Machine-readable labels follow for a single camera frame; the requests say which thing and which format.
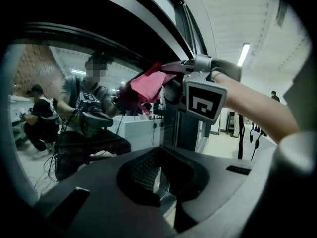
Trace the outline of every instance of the fluorescent light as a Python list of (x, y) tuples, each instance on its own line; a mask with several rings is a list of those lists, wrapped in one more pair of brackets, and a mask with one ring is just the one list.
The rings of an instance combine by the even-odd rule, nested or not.
[(86, 75), (86, 73), (85, 73), (84, 71), (80, 71), (80, 70), (72, 69), (71, 72), (72, 72), (72, 73), (81, 74), (81, 75)]
[(239, 61), (238, 61), (238, 66), (242, 66), (243, 65), (244, 60), (246, 59), (247, 54), (249, 52), (249, 48), (250, 48), (250, 44), (249, 43), (244, 43), (243, 44), (241, 56), (240, 56)]

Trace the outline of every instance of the black mesh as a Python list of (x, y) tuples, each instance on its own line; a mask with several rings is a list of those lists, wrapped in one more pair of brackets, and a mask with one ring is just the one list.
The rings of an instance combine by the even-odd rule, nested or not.
[(144, 189), (153, 191), (159, 168), (157, 155), (153, 154), (149, 159), (133, 167), (132, 179)]

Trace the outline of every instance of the gray t-shirt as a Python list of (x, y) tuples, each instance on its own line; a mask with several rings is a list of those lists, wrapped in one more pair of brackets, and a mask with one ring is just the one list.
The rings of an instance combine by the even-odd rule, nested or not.
[[(80, 76), (65, 77), (60, 95), (65, 94), (69, 96), (69, 106), (76, 107), (77, 98), (80, 92), (89, 92), (93, 94), (97, 100), (102, 104), (103, 109), (107, 109), (111, 105), (111, 94), (107, 88), (95, 84), (90, 91), (85, 90), (85, 78)], [(67, 126), (67, 131), (75, 130), (80, 132), (80, 128), (72, 121)]]

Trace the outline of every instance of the glass pane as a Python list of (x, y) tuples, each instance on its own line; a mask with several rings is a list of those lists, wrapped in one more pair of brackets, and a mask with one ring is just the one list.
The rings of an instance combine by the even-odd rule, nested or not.
[[(155, 103), (139, 106), (133, 99), (128, 105), (125, 100), (127, 111), (111, 101), (143, 73), (142, 61), (118, 50), (108, 52), (109, 47), (38, 40), (23, 44), (9, 97), (10, 118), (18, 158), (39, 195), (89, 163), (173, 143), (175, 112), (166, 111), (163, 90)], [(157, 177), (154, 192), (160, 173)]]

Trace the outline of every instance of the seated person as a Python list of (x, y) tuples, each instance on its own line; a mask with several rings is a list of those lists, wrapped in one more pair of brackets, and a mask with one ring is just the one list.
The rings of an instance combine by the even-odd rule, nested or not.
[(40, 116), (50, 117), (54, 114), (52, 103), (45, 97), (41, 86), (39, 84), (35, 84), (29, 91), (27, 91), (27, 95), (32, 98), (34, 106), (32, 112), (30, 114), (23, 113), (21, 119), (26, 122), (24, 124), (24, 132), (26, 136), (37, 149), (37, 153), (34, 157), (40, 158), (47, 155), (49, 151), (53, 150), (52, 145), (47, 144), (49, 148), (46, 151), (47, 147), (44, 142), (51, 143), (48, 142), (50, 140), (47, 140), (47, 135), (48, 133), (51, 133), (51, 131), (48, 131), (48, 133), (46, 133), (46, 131), (48, 129), (54, 129), (57, 134), (58, 126), (55, 128), (48, 128), (47, 124), (40, 119)]
[(105, 114), (113, 117), (119, 114), (117, 107), (111, 102), (111, 94), (107, 88), (99, 85), (100, 78), (106, 76), (107, 64), (112, 58), (93, 53), (85, 63), (86, 75), (68, 76), (65, 78), (57, 105), (58, 114), (67, 120), (66, 131), (60, 135), (56, 160), (56, 178), (62, 181), (75, 173), (79, 166), (89, 161), (91, 154), (109, 151), (112, 154), (131, 152), (130, 143), (105, 129), (100, 129), (93, 137), (83, 135), (80, 115), (75, 112), (76, 101), (80, 92), (93, 94), (102, 104)]

